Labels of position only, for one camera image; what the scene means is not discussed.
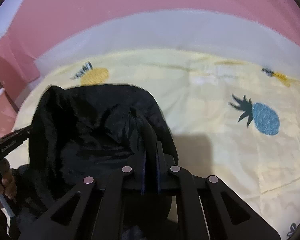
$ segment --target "yellow bedsheet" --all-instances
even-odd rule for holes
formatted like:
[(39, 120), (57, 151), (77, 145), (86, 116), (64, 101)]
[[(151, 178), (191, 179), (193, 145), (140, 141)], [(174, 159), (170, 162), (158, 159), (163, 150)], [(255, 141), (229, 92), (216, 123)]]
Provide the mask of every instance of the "yellow bedsheet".
[[(31, 123), (42, 93), (52, 84), (142, 87), (154, 96), (166, 118), (179, 165), (197, 176), (220, 177), (286, 239), (290, 225), (300, 222), (300, 84), (286, 87), (261, 68), (167, 49), (90, 57), (47, 75), (23, 103), (14, 128)], [(83, 74), (76, 78), (80, 70)], [(274, 110), (280, 122), (278, 133), (260, 132), (256, 117), (249, 127), (248, 117), (238, 122), (243, 112), (229, 105), (237, 105), (232, 94)], [(8, 159), (12, 167), (27, 163), (27, 142)]]

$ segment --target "black cloth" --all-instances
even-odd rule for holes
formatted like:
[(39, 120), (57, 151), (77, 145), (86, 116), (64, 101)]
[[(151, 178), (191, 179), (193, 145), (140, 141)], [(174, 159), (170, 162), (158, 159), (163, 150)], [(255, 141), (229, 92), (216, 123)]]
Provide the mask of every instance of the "black cloth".
[[(169, 128), (149, 92), (111, 84), (48, 88), (32, 120), (30, 164), (14, 170), (20, 213), (12, 225), (22, 232), (86, 176), (108, 176), (125, 166), (130, 155), (143, 154), (144, 122), (178, 163)], [(166, 207), (171, 201), (156, 203)], [(159, 208), (166, 217), (170, 207)]]

